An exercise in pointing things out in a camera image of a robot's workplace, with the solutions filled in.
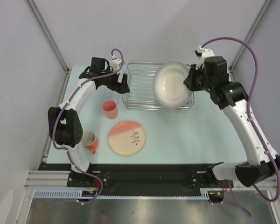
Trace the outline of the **white deep plate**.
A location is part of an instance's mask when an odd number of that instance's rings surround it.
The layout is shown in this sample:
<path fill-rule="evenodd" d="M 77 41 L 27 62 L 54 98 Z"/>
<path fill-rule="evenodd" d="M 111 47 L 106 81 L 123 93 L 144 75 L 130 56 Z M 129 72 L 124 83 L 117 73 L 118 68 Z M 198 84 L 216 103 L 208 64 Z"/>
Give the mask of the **white deep plate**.
<path fill-rule="evenodd" d="M 184 84 L 189 67 L 178 61 L 162 64 L 153 79 L 153 91 L 156 101 L 164 108 L 177 109 L 186 105 L 192 92 Z"/>

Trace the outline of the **pink tumbler cup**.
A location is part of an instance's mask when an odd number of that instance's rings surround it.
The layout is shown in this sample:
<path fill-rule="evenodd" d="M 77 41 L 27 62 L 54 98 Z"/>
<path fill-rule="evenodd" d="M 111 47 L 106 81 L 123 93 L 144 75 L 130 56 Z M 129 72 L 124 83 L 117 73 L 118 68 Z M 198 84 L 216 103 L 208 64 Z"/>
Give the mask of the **pink tumbler cup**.
<path fill-rule="evenodd" d="M 117 104 L 113 100 L 107 100 L 102 105 L 103 111 L 109 119 L 115 119 L 118 115 Z"/>

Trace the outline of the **pink cream leaf plate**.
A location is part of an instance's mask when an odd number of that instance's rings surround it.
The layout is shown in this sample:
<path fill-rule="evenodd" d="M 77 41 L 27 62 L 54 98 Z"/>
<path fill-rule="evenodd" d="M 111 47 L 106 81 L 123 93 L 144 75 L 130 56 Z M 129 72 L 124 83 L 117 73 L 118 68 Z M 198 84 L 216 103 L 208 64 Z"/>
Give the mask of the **pink cream leaf plate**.
<path fill-rule="evenodd" d="M 116 124 L 109 132 L 108 143 L 111 150 L 120 156 L 134 156 L 145 146 L 146 132 L 135 121 L 123 121 Z"/>

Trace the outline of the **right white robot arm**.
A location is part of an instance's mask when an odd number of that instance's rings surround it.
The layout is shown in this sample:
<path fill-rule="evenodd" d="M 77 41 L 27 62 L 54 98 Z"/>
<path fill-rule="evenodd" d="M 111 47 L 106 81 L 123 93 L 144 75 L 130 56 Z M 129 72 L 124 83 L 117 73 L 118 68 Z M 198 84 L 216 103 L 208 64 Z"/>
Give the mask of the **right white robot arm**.
<path fill-rule="evenodd" d="M 250 187 L 280 171 L 280 155 L 270 145 L 251 109 L 248 95 L 239 82 L 229 80 L 227 61 L 211 56 L 201 66 L 190 65 L 184 85 L 190 91 L 206 91 L 228 117 L 244 147 L 247 160 L 238 164 L 217 163 L 210 167 L 206 182 L 217 187 L 223 180 L 238 180 Z"/>

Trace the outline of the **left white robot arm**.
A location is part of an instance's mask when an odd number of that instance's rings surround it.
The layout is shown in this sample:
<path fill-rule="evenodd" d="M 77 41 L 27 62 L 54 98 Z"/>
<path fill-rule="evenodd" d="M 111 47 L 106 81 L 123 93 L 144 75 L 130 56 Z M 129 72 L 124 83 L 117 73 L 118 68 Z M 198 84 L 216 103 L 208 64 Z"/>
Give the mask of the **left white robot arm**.
<path fill-rule="evenodd" d="M 85 187 L 93 183 L 94 175 L 88 172 L 90 162 L 83 150 L 77 148 L 83 136 L 79 113 L 100 86 L 106 86 L 119 94 L 130 91 L 127 75 L 123 75 L 121 82 L 118 81 L 123 64 L 124 60 L 115 56 L 112 56 L 110 62 L 104 58 L 92 58 L 91 65 L 79 75 L 78 83 L 70 96 L 58 107 L 50 107 L 48 110 L 49 136 L 53 146 L 66 152 L 72 170 L 79 172 L 78 182 Z"/>

